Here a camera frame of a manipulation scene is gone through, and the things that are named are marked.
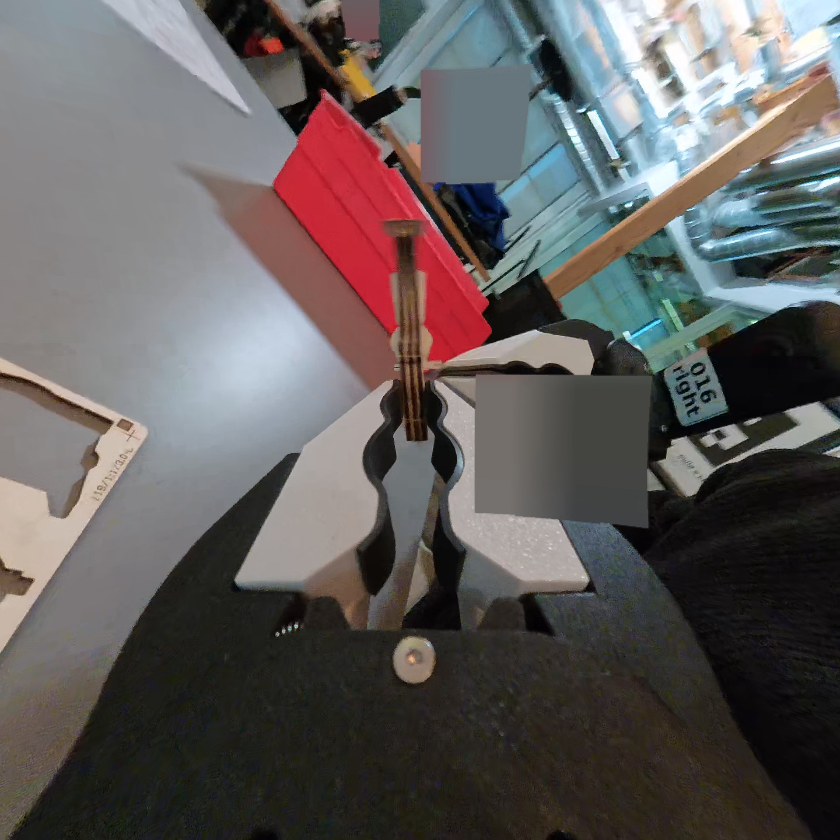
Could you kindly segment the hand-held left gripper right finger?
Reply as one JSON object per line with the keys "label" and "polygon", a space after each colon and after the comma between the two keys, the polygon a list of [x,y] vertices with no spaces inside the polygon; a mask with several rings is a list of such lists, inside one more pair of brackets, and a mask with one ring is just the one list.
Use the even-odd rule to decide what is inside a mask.
{"label": "hand-held left gripper right finger", "polygon": [[477,509],[476,410],[456,390],[429,393],[437,494],[432,553],[436,582],[453,595],[462,629],[477,629],[497,599],[583,592],[589,586],[560,521]]}

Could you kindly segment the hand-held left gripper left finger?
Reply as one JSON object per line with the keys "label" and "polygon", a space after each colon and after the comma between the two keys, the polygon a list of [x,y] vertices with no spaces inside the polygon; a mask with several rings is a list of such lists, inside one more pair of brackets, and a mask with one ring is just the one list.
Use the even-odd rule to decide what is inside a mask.
{"label": "hand-held left gripper left finger", "polygon": [[243,591],[333,598],[368,627],[394,540],[382,478],[395,460],[402,385],[386,382],[305,444],[235,576]]}

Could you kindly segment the layered wooden model part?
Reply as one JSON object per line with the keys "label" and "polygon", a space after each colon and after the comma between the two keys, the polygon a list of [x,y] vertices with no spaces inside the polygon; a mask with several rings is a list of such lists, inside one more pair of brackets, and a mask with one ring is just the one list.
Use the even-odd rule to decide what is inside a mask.
{"label": "layered wooden model part", "polygon": [[408,442],[422,443],[427,440],[424,374],[433,343],[425,325],[426,276],[417,267],[417,241],[423,224],[414,219],[389,219],[383,228],[395,247],[392,350],[402,379],[403,426]]}

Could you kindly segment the grey desk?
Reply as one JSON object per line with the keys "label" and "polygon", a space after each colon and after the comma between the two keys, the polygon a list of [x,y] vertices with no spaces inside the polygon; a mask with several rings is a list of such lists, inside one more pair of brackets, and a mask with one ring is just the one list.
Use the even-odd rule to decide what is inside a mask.
{"label": "grey desk", "polygon": [[204,14],[233,108],[102,2],[2,2],[2,357],[150,435],[2,655],[2,838],[194,543],[390,377],[275,194],[296,136]]}

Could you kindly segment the blue jacket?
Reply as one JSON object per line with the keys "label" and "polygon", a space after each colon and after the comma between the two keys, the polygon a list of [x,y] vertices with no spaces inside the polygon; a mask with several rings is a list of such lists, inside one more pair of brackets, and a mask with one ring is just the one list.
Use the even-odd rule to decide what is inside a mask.
{"label": "blue jacket", "polygon": [[451,185],[467,225],[478,240],[499,253],[507,248],[505,223],[510,217],[494,182]]}

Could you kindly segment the framed black-white marker sign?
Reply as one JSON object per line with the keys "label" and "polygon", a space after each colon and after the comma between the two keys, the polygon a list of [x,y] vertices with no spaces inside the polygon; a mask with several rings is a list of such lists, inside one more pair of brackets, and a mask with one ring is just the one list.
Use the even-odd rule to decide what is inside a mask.
{"label": "framed black-white marker sign", "polygon": [[799,449],[837,457],[838,446],[838,412],[814,403],[679,438],[652,471],[663,487],[690,497],[714,471],[751,455]]}

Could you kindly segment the wooden beam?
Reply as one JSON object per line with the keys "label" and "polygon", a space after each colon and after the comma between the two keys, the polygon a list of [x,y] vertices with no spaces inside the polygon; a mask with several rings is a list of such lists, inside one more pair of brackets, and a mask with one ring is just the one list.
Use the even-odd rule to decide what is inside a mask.
{"label": "wooden beam", "polygon": [[791,89],[749,130],[550,273],[544,283],[553,297],[561,298],[585,283],[740,172],[770,157],[838,109],[837,90],[827,63],[813,69]]}

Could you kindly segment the silver ventilation ducts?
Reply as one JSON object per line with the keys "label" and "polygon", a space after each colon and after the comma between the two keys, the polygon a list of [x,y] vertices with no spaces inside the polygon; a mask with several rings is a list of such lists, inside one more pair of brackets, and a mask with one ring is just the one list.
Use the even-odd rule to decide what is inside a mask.
{"label": "silver ventilation ducts", "polygon": [[768,194],[719,203],[696,219],[691,246],[706,262],[770,256],[839,244],[838,194],[769,204]]}

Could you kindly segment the red plastic bin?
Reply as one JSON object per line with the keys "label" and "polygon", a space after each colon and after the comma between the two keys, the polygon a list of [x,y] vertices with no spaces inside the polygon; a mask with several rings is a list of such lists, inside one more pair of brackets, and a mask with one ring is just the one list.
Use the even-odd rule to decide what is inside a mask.
{"label": "red plastic bin", "polygon": [[392,239],[383,224],[423,224],[416,266],[426,275],[430,358],[447,361],[490,336],[487,301],[403,175],[388,167],[372,137],[326,91],[274,182],[322,252],[387,332],[396,328],[390,275]]}

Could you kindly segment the laser-cut wooden sheet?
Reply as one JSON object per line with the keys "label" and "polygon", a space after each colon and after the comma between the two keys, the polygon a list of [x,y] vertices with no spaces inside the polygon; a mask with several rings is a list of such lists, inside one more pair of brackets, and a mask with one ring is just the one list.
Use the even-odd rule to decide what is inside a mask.
{"label": "laser-cut wooden sheet", "polygon": [[76,394],[12,361],[1,360],[2,379],[33,386],[107,426],[92,448],[96,462],[80,483],[65,517],[52,515],[44,490],[1,478],[1,649],[5,649],[107,495],[130,467],[148,429],[122,413]]}

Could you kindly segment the white printed paper sheet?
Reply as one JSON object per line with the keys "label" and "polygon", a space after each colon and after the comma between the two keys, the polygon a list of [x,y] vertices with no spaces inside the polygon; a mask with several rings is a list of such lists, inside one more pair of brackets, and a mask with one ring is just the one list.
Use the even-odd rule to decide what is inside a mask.
{"label": "white printed paper sheet", "polygon": [[103,1],[143,38],[236,110],[250,108],[178,1]]}

